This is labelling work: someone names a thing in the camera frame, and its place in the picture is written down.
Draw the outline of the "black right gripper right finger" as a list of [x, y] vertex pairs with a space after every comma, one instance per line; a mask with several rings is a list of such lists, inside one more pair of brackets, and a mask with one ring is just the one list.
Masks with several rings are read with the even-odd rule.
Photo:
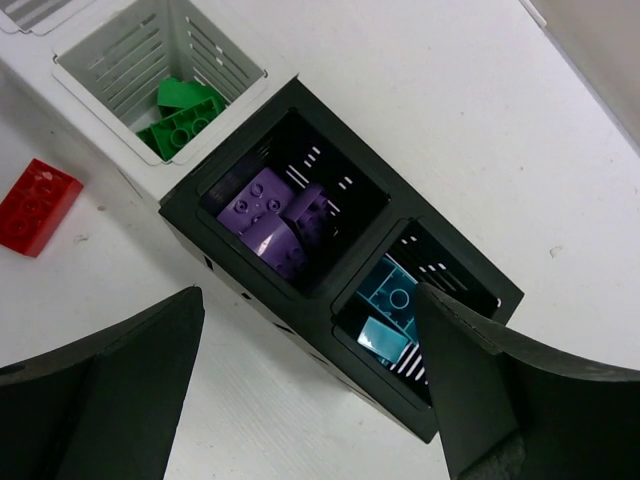
[[638, 371], [545, 345], [426, 283], [414, 304], [451, 478], [638, 478]]

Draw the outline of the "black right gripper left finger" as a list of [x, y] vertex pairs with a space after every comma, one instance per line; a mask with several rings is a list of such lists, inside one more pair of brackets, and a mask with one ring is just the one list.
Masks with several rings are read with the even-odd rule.
[[2, 367], [2, 478], [163, 478], [203, 326], [203, 293], [190, 286]]

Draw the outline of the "teal small lego brick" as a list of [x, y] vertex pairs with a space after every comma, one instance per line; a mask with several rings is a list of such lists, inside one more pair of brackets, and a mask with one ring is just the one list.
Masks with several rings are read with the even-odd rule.
[[383, 364], [396, 364], [409, 344], [409, 339], [369, 316], [357, 336], [357, 343]]

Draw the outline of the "teal rounded lego piece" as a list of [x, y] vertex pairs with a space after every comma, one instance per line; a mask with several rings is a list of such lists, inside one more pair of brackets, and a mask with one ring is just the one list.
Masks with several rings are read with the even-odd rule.
[[411, 342], [418, 342], [413, 294], [417, 281], [389, 255], [376, 264], [357, 294]]

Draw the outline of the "red rectangular lego brick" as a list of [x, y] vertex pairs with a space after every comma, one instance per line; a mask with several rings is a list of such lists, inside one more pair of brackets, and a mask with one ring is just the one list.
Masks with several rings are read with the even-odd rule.
[[83, 188], [75, 177], [34, 158], [1, 203], [1, 245], [36, 258]]

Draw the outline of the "purple printed lego brick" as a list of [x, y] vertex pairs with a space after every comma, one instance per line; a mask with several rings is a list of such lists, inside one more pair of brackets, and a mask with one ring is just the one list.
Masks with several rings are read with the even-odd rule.
[[240, 239], [256, 256], [286, 280], [294, 280], [308, 258], [293, 230], [277, 215], [264, 214]]

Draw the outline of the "purple rectangular lego brick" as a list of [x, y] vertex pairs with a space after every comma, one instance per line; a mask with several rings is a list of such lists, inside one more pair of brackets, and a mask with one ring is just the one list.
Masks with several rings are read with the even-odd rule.
[[265, 167], [227, 204], [217, 220], [241, 236], [265, 213], [280, 214], [294, 198], [294, 190]]

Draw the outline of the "purple rounded lego piece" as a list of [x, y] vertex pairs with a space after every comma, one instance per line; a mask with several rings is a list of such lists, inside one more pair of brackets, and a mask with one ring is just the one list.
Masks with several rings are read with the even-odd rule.
[[335, 233], [336, 217], [332, 212], [324, 188], [311, 184], [291, 201], [282, 217], [304, 247], [317, 250]]

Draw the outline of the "green curved lego brick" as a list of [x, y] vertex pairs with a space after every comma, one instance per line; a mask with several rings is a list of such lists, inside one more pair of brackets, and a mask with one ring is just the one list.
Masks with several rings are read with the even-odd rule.
[[156, 105], [160, 109], [184, 109], [217, 95], [212, 87], [197, 81], [183, 82], [170, 77], [159, 83]]

